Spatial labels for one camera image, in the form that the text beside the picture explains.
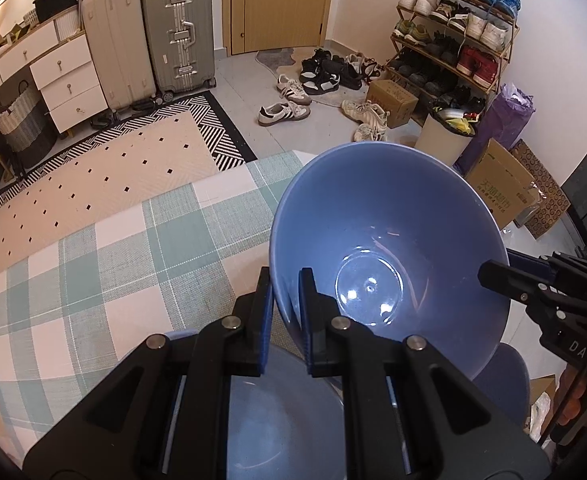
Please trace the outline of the wooden door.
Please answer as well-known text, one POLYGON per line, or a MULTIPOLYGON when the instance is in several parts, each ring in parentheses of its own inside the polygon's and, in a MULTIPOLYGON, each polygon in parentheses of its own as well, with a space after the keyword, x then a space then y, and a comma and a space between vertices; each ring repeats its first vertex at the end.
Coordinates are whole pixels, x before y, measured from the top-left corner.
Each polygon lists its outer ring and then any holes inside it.
POLYGON ((331 0, 222 0, 230 55, 324 43, 331 0))

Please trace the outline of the white trash bin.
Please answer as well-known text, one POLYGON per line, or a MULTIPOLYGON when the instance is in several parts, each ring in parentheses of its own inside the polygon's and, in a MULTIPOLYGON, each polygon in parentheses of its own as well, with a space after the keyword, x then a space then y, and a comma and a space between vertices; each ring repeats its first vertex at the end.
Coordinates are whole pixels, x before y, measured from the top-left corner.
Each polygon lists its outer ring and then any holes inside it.
POLYGON ((415 149, 453 167, 475 136, 475 126, 462 110, 431 110, 421 128, 415 149))

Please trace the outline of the teal plaid tablecloth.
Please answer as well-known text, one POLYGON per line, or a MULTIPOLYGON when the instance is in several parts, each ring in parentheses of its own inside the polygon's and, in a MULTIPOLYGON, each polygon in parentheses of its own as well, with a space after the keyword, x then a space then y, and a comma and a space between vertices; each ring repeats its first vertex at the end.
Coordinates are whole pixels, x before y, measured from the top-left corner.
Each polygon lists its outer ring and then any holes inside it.
POLYGON ((200 330, 252 292, 310 155, 249 162, 145 200, 0 273, 0 447, 15 462, 155 333, 200 330))

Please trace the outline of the purple bag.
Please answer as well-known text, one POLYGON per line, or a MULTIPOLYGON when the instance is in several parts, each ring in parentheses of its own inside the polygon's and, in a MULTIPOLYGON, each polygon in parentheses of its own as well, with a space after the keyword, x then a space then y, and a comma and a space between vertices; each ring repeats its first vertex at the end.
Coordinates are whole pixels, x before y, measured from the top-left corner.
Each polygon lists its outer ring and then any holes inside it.
POLYGON ((465 176, 480 158, 490 140, 509 150, 535 112, 533 96, 514 84, 503 84, 490 107, 482 116, 476 136, 470 141, 455 167, 465 176))

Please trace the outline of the woven laundry basket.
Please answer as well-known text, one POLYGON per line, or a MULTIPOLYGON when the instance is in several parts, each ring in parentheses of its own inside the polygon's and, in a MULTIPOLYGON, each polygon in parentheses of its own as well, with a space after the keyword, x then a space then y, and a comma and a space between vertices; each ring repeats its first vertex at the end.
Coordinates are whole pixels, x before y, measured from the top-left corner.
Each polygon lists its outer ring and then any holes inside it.
POLYGON ((40 164, 58 140, 42 94, 26 79, 18 84, 18 96, 0 106, 0 133, 24 169, 40 164))

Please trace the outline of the small brown cardboard box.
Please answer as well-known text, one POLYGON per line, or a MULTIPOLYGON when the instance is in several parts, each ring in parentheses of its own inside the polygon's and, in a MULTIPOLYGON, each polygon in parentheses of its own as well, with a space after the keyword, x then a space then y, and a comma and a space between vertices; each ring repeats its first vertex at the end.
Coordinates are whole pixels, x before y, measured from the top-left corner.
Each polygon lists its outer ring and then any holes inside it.
POLYGON ((367 92, 367 100, 389 113, 390 128, 407 124, 418 103, 417 96, 390 79, 373 81, 367 92))

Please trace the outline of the large blue bowl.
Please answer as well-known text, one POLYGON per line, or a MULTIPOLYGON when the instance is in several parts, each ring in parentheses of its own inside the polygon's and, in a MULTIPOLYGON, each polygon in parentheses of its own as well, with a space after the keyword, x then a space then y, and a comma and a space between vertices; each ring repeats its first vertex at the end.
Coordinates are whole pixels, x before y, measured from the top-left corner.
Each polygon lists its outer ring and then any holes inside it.
POLYGON ((265 373, 231 379, 229 479, 344 479, 343 404, 275 344, 265 373))

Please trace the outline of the white dressing table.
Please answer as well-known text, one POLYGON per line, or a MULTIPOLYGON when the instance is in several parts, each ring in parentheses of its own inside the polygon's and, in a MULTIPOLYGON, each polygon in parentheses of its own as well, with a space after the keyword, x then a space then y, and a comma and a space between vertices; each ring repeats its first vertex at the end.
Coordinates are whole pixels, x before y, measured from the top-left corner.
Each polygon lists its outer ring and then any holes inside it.
POLYGON ((75 6, 37 25, 0 54, 0 88, 24 68, 61 133, 108 109, 75 6))

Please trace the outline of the white suitcase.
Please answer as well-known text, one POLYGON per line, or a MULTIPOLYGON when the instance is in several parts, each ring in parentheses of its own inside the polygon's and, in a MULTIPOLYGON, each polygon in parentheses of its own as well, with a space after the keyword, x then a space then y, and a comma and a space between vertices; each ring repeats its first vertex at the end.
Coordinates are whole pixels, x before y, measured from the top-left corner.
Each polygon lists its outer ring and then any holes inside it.
POLYGON ((82 0, 92 62, 110 110, 156 96, 141 0, 82 0))

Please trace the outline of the patterned floor rug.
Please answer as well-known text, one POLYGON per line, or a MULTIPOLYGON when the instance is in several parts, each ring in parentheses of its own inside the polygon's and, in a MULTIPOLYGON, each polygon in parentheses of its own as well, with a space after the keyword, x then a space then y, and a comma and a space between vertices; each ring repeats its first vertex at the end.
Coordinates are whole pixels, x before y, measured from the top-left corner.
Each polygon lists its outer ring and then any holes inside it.
POLYGON ((255 159, 208 91, 96 132, 0 193, 0 274, 28 257, 45 272, 63 237, 255 159))

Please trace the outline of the shoe rack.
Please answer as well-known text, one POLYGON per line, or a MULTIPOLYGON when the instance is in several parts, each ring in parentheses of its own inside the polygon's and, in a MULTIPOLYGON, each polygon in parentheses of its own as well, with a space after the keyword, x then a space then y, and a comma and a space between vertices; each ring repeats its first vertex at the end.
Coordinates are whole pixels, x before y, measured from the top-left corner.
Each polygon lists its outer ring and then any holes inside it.
POLYGON ((520 0, 399 0, 389 78, 419 100, 476 122, 499 93, 519 32, 520 0))

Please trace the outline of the cardboard box on floor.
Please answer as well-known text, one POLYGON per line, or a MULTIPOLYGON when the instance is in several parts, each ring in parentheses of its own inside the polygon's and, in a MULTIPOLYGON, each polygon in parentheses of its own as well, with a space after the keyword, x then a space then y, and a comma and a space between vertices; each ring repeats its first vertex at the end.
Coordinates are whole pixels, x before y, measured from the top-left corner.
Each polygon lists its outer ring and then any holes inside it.
POLYGON ((542 196, 532 174, 519 160, 491 139, 465 180, 490 209, 499 229, 539 208, 542 196))

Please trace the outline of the silver suitcase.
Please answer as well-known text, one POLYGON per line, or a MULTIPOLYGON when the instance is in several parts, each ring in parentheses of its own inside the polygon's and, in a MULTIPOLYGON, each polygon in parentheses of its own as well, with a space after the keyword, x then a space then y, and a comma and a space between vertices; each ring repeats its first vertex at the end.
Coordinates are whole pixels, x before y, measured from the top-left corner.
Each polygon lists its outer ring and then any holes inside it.
POLYGON ((141 0, 152 70, 160 98, 213 88, 212 0, 141 0))

